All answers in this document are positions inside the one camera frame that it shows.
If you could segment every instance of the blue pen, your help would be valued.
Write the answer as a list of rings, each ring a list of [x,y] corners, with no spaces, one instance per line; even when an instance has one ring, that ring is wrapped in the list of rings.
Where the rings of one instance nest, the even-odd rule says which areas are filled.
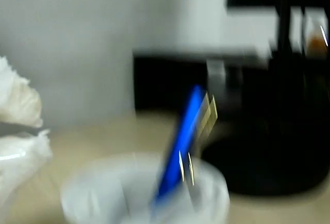
[[[165,170],[163,172],[159,188],[156,192],[153,205],[156,206],[166,195],[176,189],[181,183],[181,170],[179,154],[182,161],[188,159],[188,153],[193,145],[197,116],[205,96],[205,91],[200,86],[195,86],[187,109],[181,120],[179,130],[175,136]]]

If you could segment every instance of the table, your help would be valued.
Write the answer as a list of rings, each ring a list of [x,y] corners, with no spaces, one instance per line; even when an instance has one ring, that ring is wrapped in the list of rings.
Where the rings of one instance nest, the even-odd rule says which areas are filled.
[[[166,113],[144,113],[51,133],[54,158],[18,190],[8,223],[65,224],[59,192],[69,176],[95,159],[114,154],[164,153],[175,120]],[[229,224],[330,222],[330,180],[318,191],[288,199],[230,199]]]

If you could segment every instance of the desk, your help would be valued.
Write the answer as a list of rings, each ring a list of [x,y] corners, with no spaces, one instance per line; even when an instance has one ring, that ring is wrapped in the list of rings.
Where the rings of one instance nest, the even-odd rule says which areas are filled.
[[[50,135],[54,159],[23,185],[9,224],[65,224],[62,183],[89,162],[127,152],[161,152],[168,146],[175,118],[146,113]],[[231,197],[229,224],[326,224],[330,222],[330,183],[318,194],[286,200]]]

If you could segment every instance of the white wall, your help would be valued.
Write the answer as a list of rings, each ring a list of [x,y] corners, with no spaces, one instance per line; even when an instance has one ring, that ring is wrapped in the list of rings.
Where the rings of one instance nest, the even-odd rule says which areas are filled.
[[[274,11],[231,17],[223,3],[0,0],[0,54],[40,92],[46,125],[107,119],[134,111],[133,47],[267,51]]]

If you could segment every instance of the black base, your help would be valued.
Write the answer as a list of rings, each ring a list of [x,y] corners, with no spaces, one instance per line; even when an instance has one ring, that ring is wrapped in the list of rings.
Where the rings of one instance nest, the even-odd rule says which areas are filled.
[[[260,145],[248,146],[246,137],[222,139],[207,147],[202,159],[224,174],[229,191],[243,195],[298,194],[318,186],[327,177],[329,151],[303,147],[304,144],[291,144],[288,148],[284,142],[270,146],[263,141],[254,140]]]

